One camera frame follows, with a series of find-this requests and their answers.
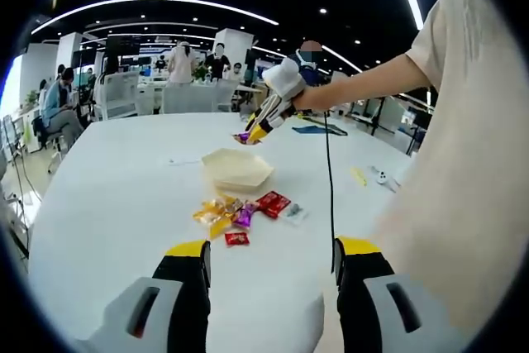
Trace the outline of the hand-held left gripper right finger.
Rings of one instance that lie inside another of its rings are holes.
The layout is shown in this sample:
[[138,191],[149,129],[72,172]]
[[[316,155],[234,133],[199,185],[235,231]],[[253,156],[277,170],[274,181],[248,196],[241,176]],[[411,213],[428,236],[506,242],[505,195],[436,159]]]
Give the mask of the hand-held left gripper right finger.
[[370,241],[338,236],[334,272],[345,352],[453,352],[446,310],[421,285],[396,274]]

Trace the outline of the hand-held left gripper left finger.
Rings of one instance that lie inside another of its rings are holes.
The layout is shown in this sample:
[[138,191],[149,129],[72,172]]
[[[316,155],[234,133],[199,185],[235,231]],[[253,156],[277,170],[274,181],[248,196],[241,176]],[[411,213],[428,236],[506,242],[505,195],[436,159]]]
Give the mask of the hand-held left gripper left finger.
[[105,308],[102,325],[78,352],[204,352],[211,311],[211,245],[190,241],[169,249],[150,277],[141,277]]

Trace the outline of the person's right hand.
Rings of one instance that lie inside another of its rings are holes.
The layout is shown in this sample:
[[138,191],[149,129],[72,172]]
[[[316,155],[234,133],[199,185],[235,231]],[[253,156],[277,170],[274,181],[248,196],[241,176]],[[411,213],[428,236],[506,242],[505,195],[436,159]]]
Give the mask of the person's right hand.
[[326,90],[323,87],[307,88],[294,97],[291,102],[297,111],[326,111],[329,108]]

